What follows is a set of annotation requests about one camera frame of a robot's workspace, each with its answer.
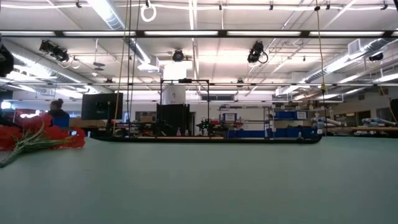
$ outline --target white cylinder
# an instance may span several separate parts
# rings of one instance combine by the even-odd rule
[[[169,85],[163,91],[163,104],[174,105],[185,103],[185,86],[182,85]]]

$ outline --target bouquet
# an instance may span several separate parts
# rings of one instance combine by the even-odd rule
[[[15,161],[21,154],[42,149],[81,148],[85,145],[85,133],[74,129],[76,135],[68,130],[51,126],[49,114],[22,119],[22,129],[0,126],[0,151],[11,153],[0,162],[0,168]]]

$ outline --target monitor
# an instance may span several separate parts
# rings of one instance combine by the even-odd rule
[[[114,119],[116,102],[118,101],[118,114],[116,119],[123,118],[123,94],[122,93],[100,93],[84,94],[81,103],[82,120]]]

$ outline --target green tabletop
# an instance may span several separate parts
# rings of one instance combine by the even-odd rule
[[[396,224],[397,146],[87,139],[82,150],[29,154],[0,169],[0,222]]]

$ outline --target ceiling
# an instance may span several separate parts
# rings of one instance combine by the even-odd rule
[[[133,4],[145,1],[132,1]],[[264,2],[260,0],[222,0],[224,6],[261,6]],[[331,0],[330,3],[335,7],[344,7],[350,0]],[[13,6],[71,6],[76,1],[72,0],[2,0],[1,4]],[[82,8],[63,7],[58,9],[13,9],[2,7],[0,12],[0,30],[108,30],[109,27],[100,18],[96,11],[91,7],[86,7],[87,2],[80,1]],[[125,21],[130,17],[132,30],[189,30],[190,11],[186,9],[171,9],[157,7],[157,15],[151,22],[144,22],[138,14],[139,7],[132,7],[131,16],[126,15],[127,1],[114,1],[117,5],[117,13]],[[163,6],[188,7],[188,0],[173,1],[151,1],[152,4]],[[392,1],[387,1],[390,7],[394,7]],[[219,0],[197,0],[198,7],[218,7]],[[274,0],[274,6],[299,7],[300,1],[293,0]],[[315,7],[315,1],[304,0],[301,6]],[[351,6],[351,9],[361,9],[367,7],[382,7],[383,1],[379,0],[359,0]],[[146,11],[146,16],[151,16],[150,10]],[[328,30],[389,30],[398,28],[398,13],[393,9],[374,10],[347,10],[340,13],[340,10],[330,9],[321,10],[320,27],[331,24]],[[314,11],[288,11],[274,9],[255,10],[255,9],[218,9],[197,10],[196,29],[257,29],[257,30],[279,30],[295,29],[317,29],[317,14]],[[40,38],[11,38],[6,39],[18,46],[27,49],[37,55],[43,55],[39,51],[42,41]],[[68,49],[71,56],[75,56],[81,63],[78,69],[69,67],[73,73],[88,78],[94,82],[104,82],[106,78],[113,78],[118,82],[121,73],[122,82],[127,82],[128,55],[127,47],[119,39],[100,39],[98,41],[98,52],[96,61],[104,63],[104,71],[97,72],[93,76],[95,66],[95,39],[50,39],[53,43]],[[264,46],[271,44],[268,48],[269,61],[261,67],[252,69],[247,63],[248,51],[256,40],[261,40]],[[156,55],[160,59],[160,64],[172,63],[170,52],[175,49],[182,49],[185,55],[192,58],[193,45],[189,38],[169,38],[169,39],[138,39],[139,45],[149,55]],[[236,82],[238,78],[243,78],[245,82],[294,82],[294,76],[304,75],[321,65],[321,55],[319,51],[319,41],[317,39],[217,39],[202,38],[195,39],[197,42],[198,53],[198,76],[197,78],[209,79],[213,82]],[[354,39],[323,39],[322,52],[323,59],[327,61],[336,57],[347,50],[347,44]],[[125,55],[122,59],[122,48],[125,47]],[[395,45],[390,45],[389,56],[394,58],[396,53]],[[52,57],[46,55],[46,59],[56,62]],[[192,61],[184,62],[187,65],[188,78],[194,77]],[[158,73],[142,72],[137,69],[137,60],[130,61],[129,79],[134,75],[135,82],[154,82],[159,81]],[[363,61],[358,61],[350,67],[338,71],[344,75],[352,75],[363,70]],[[148,87],[137,86],[138,90],[146,90]],[[260,87],[258,90],[270,90],[276,87]]]

